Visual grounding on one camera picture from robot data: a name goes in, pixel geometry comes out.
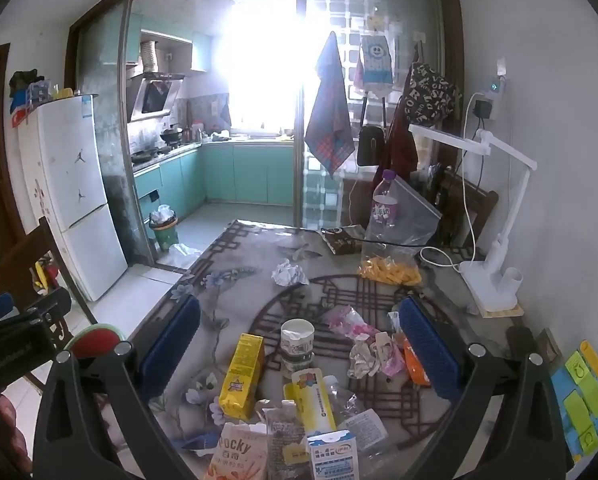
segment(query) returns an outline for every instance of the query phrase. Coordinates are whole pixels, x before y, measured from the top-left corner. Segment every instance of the green sticky note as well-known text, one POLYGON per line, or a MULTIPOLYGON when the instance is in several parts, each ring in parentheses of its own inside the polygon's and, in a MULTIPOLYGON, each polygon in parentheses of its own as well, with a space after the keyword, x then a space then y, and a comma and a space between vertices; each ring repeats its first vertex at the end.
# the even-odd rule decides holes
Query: green sticky note
POLYGON ((598 448, 598 436, 594 426, 589 427, 588 430, 584 431, 582 436, 580 436, 580 444, 582 444, 583 452, 586 455, 590 455, 598 448))
POLYGON ((592 414, 598 416, 598 382, 592 374, 584 375, 579 387, 582 389, 583 400, 592 414))
POLYGON ((579 436, 582 436, 592 425, 586 403, 580 397, 576 390, 564 399, 564 408, 572 421, 572 426, 579 436))
POLYGON ((575 384, 579 384, 580 381, 590 373, 586 363, 583 361, 583 357, 579 352, 575 352, 566 361, 566 369, 575 381, 575 384))

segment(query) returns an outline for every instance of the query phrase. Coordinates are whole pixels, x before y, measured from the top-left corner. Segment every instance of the stacked cup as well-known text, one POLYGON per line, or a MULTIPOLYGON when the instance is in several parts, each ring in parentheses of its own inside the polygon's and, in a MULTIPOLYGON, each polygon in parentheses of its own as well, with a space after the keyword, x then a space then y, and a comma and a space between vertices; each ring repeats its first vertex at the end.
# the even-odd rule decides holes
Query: stacked cup
POLYGON ((289 378, 313 361, 314 326, 305 319, 290 319, 281 326, 281 372, 289 378))

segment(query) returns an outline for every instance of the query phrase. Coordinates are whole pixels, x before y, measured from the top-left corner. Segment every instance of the kitchen backsplash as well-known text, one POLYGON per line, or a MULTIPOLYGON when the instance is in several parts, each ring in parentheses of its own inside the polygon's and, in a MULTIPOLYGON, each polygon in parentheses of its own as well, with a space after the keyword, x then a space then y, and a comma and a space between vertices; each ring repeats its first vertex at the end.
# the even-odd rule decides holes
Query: kitchen backsplash
POLYGON ((130 153, 165 146, 159 137, 163 130, 171 124, 186 128, 194 121, 202 121, 208 133, 229 130, 228 94, 176 99, 169 116, 128 123, 130 153))

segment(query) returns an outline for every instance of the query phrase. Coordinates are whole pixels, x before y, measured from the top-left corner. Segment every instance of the desk lamp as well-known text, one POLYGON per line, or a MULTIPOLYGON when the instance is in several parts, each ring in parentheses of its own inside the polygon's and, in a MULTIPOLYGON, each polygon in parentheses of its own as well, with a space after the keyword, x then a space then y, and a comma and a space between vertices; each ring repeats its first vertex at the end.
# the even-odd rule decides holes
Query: desk lamp
POLYGON ((416 124, 411 124, 409 130, 413 134, 428 137, 428 139, 432 140, 438 140, 449 146, 476 153, 477 155, 490 155, 490 147, 495 146, 525 165, 521 189, 519 189, 519 193, 515 197, 512 208, 508 211, 508 218, 506 219, 502 232, 499 233, 492 242, 486 260, 484 262, 462 262, 459 265, 459 272, 480 308, 489 312, 498 312, 515 308, 517 304, 516 294, 519 285, 521 285, 522 274, 517 269, 508 267, 502 275, 501 268, 506 253, 508 252, 508 235, 515 223, 515 218, 517 218, 517 214, 519 213, 519 207, 521 206, 521 201, 524 198, 524 193, 528 186, 530 170, 535 171, 537 169, 537 163, 523 153, 518 152, 518 150, 512 146, 499 140, 488 130, 477 130, 476 137, 480 139, 480 142, 455 137, 416 124))

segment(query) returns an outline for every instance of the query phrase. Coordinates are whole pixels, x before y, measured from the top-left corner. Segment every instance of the metal bolt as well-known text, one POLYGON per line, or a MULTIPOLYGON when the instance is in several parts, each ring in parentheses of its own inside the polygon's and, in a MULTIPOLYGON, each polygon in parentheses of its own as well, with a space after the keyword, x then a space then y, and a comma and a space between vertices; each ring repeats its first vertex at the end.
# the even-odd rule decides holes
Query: metal bolt
POLYGON ((57 354, 57 362, 58 363, 64 363, 66 362, 68 359, 70 359, 70 352, 68 352, 67 350, 61 350, 58 354, 57 354))
POLYGON ((535 353, 529 355, 528 360, 535 366, 541 366, 544 363, 544 360, 542 359, 541 355, 535 353))
POLYGON ((114 347, 114 353, 117 355, 126 355, 130 350, 132 350, 132 345, 128 341, 121 341, 114 347))
POLYGON ((479 343, 473 343, 468 347, 468 351, 475 357, 484 357, 486 355, 486 348, 479 343))

